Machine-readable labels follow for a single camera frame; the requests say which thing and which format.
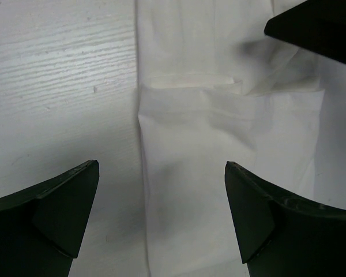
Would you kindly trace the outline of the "white red print t-shirt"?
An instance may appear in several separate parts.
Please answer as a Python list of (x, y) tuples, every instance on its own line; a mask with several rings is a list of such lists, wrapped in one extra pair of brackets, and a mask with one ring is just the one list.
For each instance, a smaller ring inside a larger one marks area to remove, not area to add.
[(346, 65), (264, 33), (303, 2), (137, 2), (151, 276), (251, 276), (228, 162), (346, 210)]

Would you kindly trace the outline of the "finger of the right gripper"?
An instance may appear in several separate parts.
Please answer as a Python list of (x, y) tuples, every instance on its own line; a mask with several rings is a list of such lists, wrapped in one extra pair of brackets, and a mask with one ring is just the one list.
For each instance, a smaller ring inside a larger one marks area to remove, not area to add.
[(346, 65), (346, 0), (305, 1), (268, 20), (264, 33)]

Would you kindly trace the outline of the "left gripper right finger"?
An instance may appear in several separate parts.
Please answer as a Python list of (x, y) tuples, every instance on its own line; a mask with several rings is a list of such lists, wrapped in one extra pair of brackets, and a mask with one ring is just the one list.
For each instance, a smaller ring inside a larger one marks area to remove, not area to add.
[(346, 276), (346, 210), (274, 185), (235, 162), (225, 188), (251, 276)]

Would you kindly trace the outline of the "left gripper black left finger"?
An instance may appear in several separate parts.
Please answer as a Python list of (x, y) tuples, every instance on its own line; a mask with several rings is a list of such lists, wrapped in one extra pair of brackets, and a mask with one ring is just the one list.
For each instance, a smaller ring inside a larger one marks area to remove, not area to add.
[(0, 276), (68, 276), (99, 183), (89, 160), (0, 198)]

